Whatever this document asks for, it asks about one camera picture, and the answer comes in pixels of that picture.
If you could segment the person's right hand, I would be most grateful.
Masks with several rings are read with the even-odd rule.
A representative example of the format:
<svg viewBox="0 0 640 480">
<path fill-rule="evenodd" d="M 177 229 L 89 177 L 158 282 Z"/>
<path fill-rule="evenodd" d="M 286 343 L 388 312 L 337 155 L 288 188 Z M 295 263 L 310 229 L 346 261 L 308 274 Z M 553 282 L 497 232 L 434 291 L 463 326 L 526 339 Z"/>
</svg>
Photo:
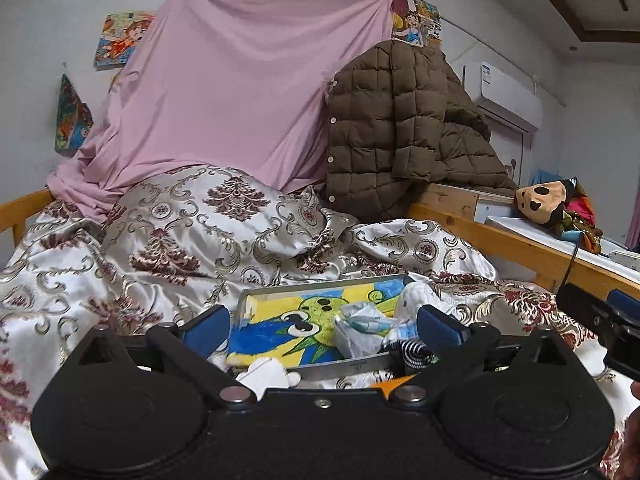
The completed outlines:
<svg viewBox="0 0 640 480">
<path fill-rule="evenodd" d="M 614 479 L 638 479 L 640 472 L 640 408 L 636 408 L 626 421 L 624 445 L 620 451 L 620 466 Z"/>
</svg>

